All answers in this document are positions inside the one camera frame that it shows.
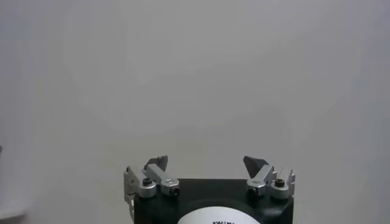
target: silver metal bracket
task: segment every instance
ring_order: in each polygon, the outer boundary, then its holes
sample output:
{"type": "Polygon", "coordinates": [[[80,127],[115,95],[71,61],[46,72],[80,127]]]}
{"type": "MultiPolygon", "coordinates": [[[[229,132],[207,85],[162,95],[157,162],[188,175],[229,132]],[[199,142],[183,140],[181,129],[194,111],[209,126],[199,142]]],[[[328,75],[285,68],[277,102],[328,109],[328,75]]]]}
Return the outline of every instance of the silver metal bracket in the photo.
{"type": "Polygon", "coordinates": [[[127,167],[123,173],[124,200],[129,204],[130,216],[134,220],[134,196],[151,198],[156,195],[157,185],[141,170],[127,167]]]}
{"type": "Polygon", "coordinates": [[[148,164],[143,173],[160,185],[162,194],[167,196],[178,196],[180,194],[179,180],[169,177],[156,164],[148,164]]]}
{"type": "Polygon", "coordinates": [[[271,184],[272,197],[276,199],[287,199],[295,193],[295,174],[291,169],[282,169],[277,179],[271,184]]]}
{"type": "Polygon", "coordinates": [[[265,194],[266,186],[271,184],[276,177],[274,167],[265,164],[260,171],[251,179],[246,181],[248,193],[254,197],[260,197],[265,194]]]}

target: white wall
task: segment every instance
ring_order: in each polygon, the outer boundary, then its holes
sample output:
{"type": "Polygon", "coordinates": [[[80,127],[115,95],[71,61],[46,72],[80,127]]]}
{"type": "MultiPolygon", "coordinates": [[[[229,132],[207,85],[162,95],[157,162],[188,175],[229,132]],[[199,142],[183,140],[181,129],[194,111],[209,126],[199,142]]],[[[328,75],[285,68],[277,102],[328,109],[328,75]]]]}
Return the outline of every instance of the white wall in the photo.
{"type": "Polygon", "coordinates": [[[296,171],[297,223],[389,223],[389,6],[1,1],[0,205],[129,223],[128,164],[246,178],[250,155],[296,171]]]}

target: aluminum finger mount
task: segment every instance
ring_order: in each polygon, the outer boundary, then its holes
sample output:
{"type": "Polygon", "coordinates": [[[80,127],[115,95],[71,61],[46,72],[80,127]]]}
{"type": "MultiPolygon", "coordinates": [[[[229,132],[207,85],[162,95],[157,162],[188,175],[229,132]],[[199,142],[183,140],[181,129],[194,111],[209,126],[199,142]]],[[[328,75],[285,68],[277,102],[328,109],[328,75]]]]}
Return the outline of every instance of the aluminum finger mount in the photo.
{"type": "Polygon", "coordinates": [[[135,224],[292,224],[295,175],[245,156],[249,179],[173,178],[167,156],[127,167],[124,199],[135,224]]]}

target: black screw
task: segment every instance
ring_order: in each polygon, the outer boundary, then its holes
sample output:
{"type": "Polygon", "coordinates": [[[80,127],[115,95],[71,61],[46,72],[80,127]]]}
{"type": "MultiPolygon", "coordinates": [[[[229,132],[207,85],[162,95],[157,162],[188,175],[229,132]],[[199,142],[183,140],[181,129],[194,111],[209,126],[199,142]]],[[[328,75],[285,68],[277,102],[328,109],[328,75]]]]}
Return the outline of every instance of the black screw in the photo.
{"type": "Polygon", "coordinates": [[[152,184],[152,180],[151,180],[149,177],[144,178],[144,179],[142,180],[142,185],[143,185],[143,186],[149,186],[149,185],[151,185],[151,184],[152,184]]]}
{"type": "Polygon", "coordinates": [[[248,189],[247,196],[250,200],[256,200],[258,198],[257,189],[255,188],[248,189]]]}
{"type": "Polygon", "coordinates": [[[284,187],[285,186],[285,181],[282,179],[276,179],[275,180],[275,187],[284,187]]]}
{"type": "Polygon", "coordinates": [[[171,189],[171,190],[169,190],[169,193],[171,194],[171,196],[177,197],[180,194],[180,189],[179,188],[171,189]]]}

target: white circular label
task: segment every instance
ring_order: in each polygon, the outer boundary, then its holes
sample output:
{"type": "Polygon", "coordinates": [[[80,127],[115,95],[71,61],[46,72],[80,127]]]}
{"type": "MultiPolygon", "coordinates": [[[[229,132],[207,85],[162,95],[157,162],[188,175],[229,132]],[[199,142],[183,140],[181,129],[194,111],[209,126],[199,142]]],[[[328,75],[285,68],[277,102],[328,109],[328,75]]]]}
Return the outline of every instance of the white circular label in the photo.
{"type": "Polygon", "coordinates": [[[206,207],[185,214],[178,224],[260,224],[248,214],[226,207],[206,207]]]}

